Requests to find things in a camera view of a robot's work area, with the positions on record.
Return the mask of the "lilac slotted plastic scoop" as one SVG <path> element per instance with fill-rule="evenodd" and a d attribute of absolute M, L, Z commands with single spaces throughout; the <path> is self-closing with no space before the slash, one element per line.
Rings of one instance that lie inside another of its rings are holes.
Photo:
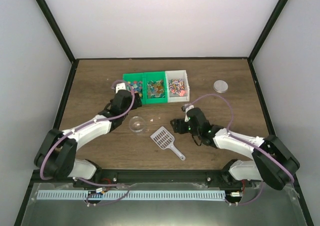
<path fill-rule="evenodd" d="M 170 149 L 180 160 L 184 161 L 186 159 L 175 147 L 175 137 L 164 126 L 155 131 L 150 138 L 160 149 Z"/>

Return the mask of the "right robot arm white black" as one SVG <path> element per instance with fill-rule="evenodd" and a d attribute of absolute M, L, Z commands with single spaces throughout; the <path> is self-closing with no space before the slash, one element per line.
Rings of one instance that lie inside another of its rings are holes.
<path fill-rule="evenodd" d="M 189 106 L 183 119 L 173 119 L 170 124 L 175 133 L 189 133 L 195 144 L 211 146 L 241 154 L 247 161 L 235 160 L 222 174 L 227 187 L 234 187 L 240 180 L 259 180 L 275 190 L 294 182 L 300 168 L 299 161 L 275 135 L 251 137 L 210 124 L 202 110 Z"/>

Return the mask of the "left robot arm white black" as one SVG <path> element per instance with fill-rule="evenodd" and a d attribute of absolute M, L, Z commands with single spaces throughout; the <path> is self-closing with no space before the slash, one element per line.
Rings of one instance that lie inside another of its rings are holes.
<path fill-rule="evenodd" d="M 93 119 L 64 131 L 50 130 L 34 159 L 41 179 L 81 178 L 90 187 L 98 187 L 102 182 L 98 166 L 89 160 L 76 159 L 76 152 L 97 137 L 115 130 L 130 110 L 141 106 L 139 93 L 119 90 Z"/>

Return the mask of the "green bin left candies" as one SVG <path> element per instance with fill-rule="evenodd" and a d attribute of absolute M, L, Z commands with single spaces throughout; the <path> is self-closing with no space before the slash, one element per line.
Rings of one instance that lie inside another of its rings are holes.
<path fill-rule="evenodd" d="M 123 74 L 122 79 L 127 81 L 135 93 L 138 93 L 142 104 L 146 103 L 146 96 L 144 94 L 144 73 L 127 73 Z"/>

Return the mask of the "green bin candies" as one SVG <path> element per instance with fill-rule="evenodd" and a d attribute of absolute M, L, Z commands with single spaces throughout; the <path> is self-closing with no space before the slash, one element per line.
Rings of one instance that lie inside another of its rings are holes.
<path fill-rule="evenodd" d="M 144 94 L 144 73 L 127 73 L 123 74 L 122 79 L 127 81 L 135 93 L 138 93 L 142 104 L 146 103 L 146 96 Z"/>
<path fill-rule="evenodd" d="M 168 102 L 167 81 L 164 71 L 144 73 L 143 98 L 146 104 Z"/>

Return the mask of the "green bin middle candies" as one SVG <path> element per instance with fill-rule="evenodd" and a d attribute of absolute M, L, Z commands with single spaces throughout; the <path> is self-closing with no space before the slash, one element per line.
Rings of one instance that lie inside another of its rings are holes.
<path fill-rule="evenodd" d="M 143 98 L 146 104 L 168 102 L 167 81 L 164 71 L 144 73 Z"/>

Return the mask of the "white bin striped candies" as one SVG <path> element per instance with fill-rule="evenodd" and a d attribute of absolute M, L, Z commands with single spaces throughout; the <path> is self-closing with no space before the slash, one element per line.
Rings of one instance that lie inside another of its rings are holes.
<path fill-rule="evenodd" d="M 165 71 L 167 102 L 189 102 L 190 87 L 186 70 Z"/>

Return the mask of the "clear plastic round container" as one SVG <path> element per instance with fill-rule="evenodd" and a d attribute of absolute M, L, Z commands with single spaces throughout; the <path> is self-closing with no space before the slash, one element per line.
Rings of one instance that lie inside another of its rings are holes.
<path fill-rule="evenodd" d="M 144 133 L 147 127 L 146 121 L 140 116 L 134 116 L 129 120 L 129 129 L 136 134 Z"/>

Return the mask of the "round grey metal lid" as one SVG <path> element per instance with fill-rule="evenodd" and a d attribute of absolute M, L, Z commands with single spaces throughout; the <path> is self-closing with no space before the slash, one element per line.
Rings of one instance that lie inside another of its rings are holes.
<path fill-rule="evenodd" d="M 216 80 L 213 84 L 213 88 L 218 93 L 225 93 L 228 91 L 228 84 L 224 80 Z"/>

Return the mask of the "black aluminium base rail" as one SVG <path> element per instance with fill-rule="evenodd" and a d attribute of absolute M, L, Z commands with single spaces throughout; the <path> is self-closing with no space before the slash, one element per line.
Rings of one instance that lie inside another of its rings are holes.
<path fill-rule="evenodd" d="M 251 186 L 253 182 L 263 181 L 276 190 L 282 190 L 291 183 L 289 176 L 281 169 L 262 169 L 262 179 L 248 179 L 249 176 L 241 176 L 243 179 L 234 179 L 227 169 L 220 170 L 133 170 L 133 169 L 101 169 L 98 168 L 92 179 L 87 179 L 96 184 L 120 183 L 132 185 L 134 183 L 204 183 L 208 187 L 220 189 L 237 189 L 242 186 Z M 55 179 L 42 180 L 40 170 L 34 170 L 31 182 L 73 182 L 75 187 L 93 188 L 87 182 L 74 182 L 71 177 L 58 176 Z"/>

